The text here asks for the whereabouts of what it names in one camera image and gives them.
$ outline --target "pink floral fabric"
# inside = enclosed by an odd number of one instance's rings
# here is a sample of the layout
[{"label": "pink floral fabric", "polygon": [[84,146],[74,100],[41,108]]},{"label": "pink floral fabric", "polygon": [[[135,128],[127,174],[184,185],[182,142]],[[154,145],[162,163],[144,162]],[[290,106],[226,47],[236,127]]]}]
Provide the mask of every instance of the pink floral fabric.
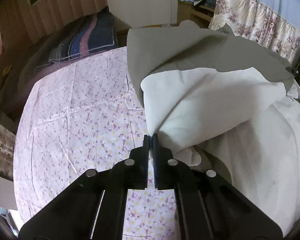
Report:
[{"label": "pink floral fabric", "polygon": [[[39,80],[25,105],[14,153],[18,210],[26,222],[87,169],[128,158],[147,133],[127,71],[126,48],[94,55]],[[173,239],[172,190],[130,190],[124,240]]]},{"label": "pink floral fabric", "polygon": [[217,0],[212,30],[229,24],[235,35],[256,41],[292,63],[300,31],[257,0]]}]

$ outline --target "white floral sheet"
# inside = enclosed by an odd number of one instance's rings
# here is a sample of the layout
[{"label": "white floral sheet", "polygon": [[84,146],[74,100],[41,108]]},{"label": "white floral sheet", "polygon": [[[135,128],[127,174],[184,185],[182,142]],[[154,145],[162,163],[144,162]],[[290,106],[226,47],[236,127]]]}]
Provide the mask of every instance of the white floral sheet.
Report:
[{"label": "white floral sheet", "polygon": [[[126,48],[94,55],[38,81],[21,117],[14,187],[24,222],[87,169],[104,171],[142,145],[147,134],[127,70]],[[174,239],[172,190],[128,193],[124,240]]]}]

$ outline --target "wooden nightstand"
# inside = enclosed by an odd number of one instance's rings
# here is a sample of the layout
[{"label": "wooden nightstand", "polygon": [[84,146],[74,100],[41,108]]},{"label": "wooden nightstand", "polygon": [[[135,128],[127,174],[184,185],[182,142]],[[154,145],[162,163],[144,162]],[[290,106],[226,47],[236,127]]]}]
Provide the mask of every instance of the wooden nightstand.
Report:
[{"label": "wooden nightstand", "polygon": [[184,20],[195,22],[200,28],[208,28],[214,14],[214,8],[200,5],[194,8],[192,2],[178,1],[177,25]]}]

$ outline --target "metal rivet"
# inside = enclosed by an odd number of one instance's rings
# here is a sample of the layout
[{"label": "metal rivet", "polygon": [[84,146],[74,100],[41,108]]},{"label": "metal rivet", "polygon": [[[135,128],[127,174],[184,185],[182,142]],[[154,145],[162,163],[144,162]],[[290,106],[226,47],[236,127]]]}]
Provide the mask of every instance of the metal rivet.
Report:
[{"label": "metal rivet", "polygon": [[126,159],[126,160],[124,161],[124,164],[127,165],[127,166],[131,166],[131,165],[134,164],[134,160],[132,160],[132,159]]},{"label": "metal rivet", "polygon": [[170,166],[176,166],[178,164],[178,161],[176,159],[170,159],[168,160],[168,164]]},{"label": "metal rivet", "polygon": [[90,170],[87,170],[86,171],[86,176],[87,177],[93,177],[93,176],[95,176],[97,174],[97,172],[96,172],[96,170],[94,170],[94,169],[90,169]]},{"label": "metal rivet", "polygon": [[214,170],[207,170],[206,174],[208,177],[213,178],[217,175],[217,173]]}]

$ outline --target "ruffled curtain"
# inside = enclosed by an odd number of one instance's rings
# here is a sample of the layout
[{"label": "ruffled curtain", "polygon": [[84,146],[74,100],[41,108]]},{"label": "ruffled curtain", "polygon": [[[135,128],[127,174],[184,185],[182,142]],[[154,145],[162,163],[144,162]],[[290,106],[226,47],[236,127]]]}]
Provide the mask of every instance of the ruffled curtain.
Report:
[{"label": "ruffled curtain", "polygon": [[16,136],[0,124],[0,177],[13,180],[13,152]]},{"label": "ruffled curtain", "polygon": [[292,63],[300,31],[257,0],[217,0],[212,30],[229,24],[235,35],[256,41]]}]

